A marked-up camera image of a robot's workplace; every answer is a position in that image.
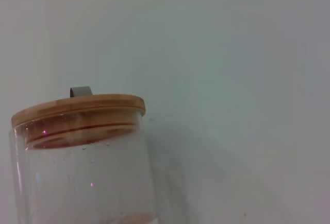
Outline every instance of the clear glass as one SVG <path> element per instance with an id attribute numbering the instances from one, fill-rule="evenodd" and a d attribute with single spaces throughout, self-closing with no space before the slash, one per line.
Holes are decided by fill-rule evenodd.
<path id="1" fill-rule="evenodd" d="M 74 119 L 77 125 L 84 115 L 86 111 L 59 114 L 62 121 L 56 125 L 70 130 L 65 120 Z M 135 115 L 140 122 L 140 113 Z M 41 125 L 45 134 L 47 124 L 36 120 L 10 131 L 19 224 L 158 223 L 149 154 L 140 129 L 86 144 L 78 141 L 94 136 L 94 131 L 75 130 L 62 137 L 65 147 L 40 148 L 30 142 L 35 135 L 31 130 Z"/>

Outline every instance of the white background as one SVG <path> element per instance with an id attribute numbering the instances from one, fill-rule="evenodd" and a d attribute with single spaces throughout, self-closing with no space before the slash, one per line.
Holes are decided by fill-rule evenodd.
<path id="1" fill-rule="evenodd" d="M 0 0 L 0 223 L 16 223 L 11 116 L 81 85 L 143 97 L 151 140 L 178 140 L 151 149 L 189 198 L 169 204 L 156 175 L 164 216 L 329 223 L 329 16 L 329 0 Z"/>

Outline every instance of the jar lid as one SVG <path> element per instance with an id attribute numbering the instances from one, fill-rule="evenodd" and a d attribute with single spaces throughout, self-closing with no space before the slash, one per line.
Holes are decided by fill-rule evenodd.
<path id="1" fill-rule="evenodd" d="M 92 109 L 133 109 L 145 114 L 144 100 L 134 95 L 100 94 L 50 101 L 24 109 L 11 118 L 13 127 L 53 115 Z"/>

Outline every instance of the bamboo lid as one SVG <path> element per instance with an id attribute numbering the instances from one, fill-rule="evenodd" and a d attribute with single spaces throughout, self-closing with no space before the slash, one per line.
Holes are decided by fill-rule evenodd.
<path id="1" fill-rule="evenodd" d="M 145 114 L 144 100 L 134 95 L 101 94 L 82 97 L 59 99 L 24 109 L 11 118 L 13 127 L 36 119 L 43 119 L 75 111 L 100 109 L 131 109 L 143 116 Z"/>

